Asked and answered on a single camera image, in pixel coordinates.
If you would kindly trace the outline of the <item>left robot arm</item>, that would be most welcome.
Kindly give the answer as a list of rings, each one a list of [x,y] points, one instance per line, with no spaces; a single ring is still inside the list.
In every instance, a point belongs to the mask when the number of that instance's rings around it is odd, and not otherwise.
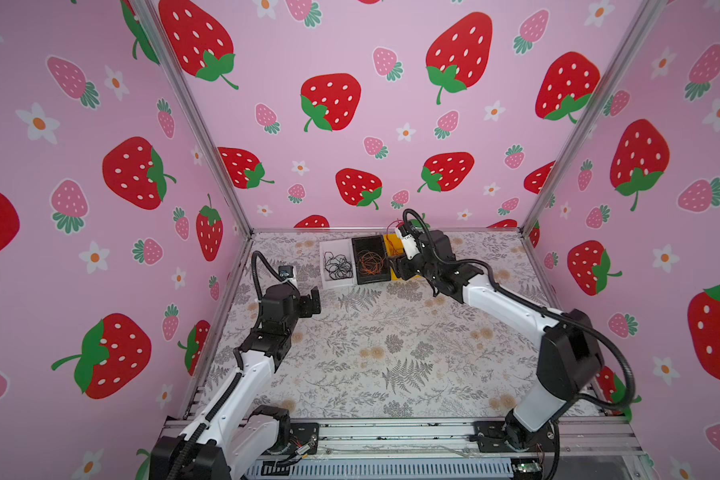
[[[289,411],[253,406],[292,346],[298,321],[321,313],[319,289],[301,293],[290,265],[275,269],[251,254],[257,318],[233,349],[235,366],[210,403],[177,436],[161,436],[150,452],[148,479],[244,479],[262,454],[291,446]]]

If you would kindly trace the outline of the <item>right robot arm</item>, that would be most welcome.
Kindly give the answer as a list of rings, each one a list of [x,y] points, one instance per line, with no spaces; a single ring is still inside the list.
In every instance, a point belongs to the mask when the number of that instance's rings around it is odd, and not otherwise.
[[[429,229],[411,208],[403,211],[395,234],[403,252],[389,264],[399,279],[421,277],[435,296],[488,313],[537,349],[536,382],[506,415],[501,430],[500,438],[508,447],[518,452],[529,450],[579,401],[616,412],[626,411],[634,402],[635,376],[625,355],[592,326],[584,312],[548,308],[503,287],[487,262],[457,259],[449,237]],[[604,350],[611,352],[623,371],[624,394],[617,401],[601,400],[583,391],[603,369]]]

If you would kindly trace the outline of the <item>yellow plastic bin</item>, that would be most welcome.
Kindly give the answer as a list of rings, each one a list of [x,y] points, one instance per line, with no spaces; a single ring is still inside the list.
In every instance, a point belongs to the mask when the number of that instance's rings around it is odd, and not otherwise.
[[[402,241],[397,237],[396,234],[384,234],[384,244],[388,258],[397,257],[404,255],[404,247]]]

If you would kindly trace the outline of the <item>black plastic bin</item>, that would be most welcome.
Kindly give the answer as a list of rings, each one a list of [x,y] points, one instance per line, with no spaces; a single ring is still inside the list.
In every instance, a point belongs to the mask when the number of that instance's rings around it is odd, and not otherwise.
[[[391,270],[381,235],[351,239],[358,285],[389,282]]]

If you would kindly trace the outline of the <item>white plastic bin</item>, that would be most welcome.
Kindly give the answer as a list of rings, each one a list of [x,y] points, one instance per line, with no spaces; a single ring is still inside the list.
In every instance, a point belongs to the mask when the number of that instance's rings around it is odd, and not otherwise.
[[[323,241],[319,244],[319,270],[325,289],[357,285],[356,267],[350,239]]]

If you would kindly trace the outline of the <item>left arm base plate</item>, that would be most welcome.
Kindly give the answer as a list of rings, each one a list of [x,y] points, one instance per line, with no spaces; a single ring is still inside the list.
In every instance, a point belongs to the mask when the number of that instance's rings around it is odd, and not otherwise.
[[[306,454],[317,453],[320,437],[320,424],[317,422],[292,421],[287,433],[278,430],[276,443],[265,449],[261,456],[285,456],[293,455],[299,448],[307,447]]]

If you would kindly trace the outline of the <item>aluminium frame rail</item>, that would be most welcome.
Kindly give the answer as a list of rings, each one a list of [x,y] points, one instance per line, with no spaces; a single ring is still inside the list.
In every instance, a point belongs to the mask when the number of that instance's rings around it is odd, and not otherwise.
[[[653,479],[652,463],[621,418],[569,417],[556,423],[553,453],[481,453],[468,437],[477,421],[313,419],[317,453],[260,456],[244,479]],[[172,422],[177,436],[189,422]],[[150,452],[137,476],[146,477]]]

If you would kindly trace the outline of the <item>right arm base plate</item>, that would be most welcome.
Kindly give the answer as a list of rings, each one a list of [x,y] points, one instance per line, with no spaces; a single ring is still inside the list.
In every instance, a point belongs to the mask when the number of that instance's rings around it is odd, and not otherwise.
[[[529,432],[520,424],[507,426],[503,421],[477,421],[473,428],[468,439],[481,453],[553,453],[559,445],[550,424],[537,432]]]

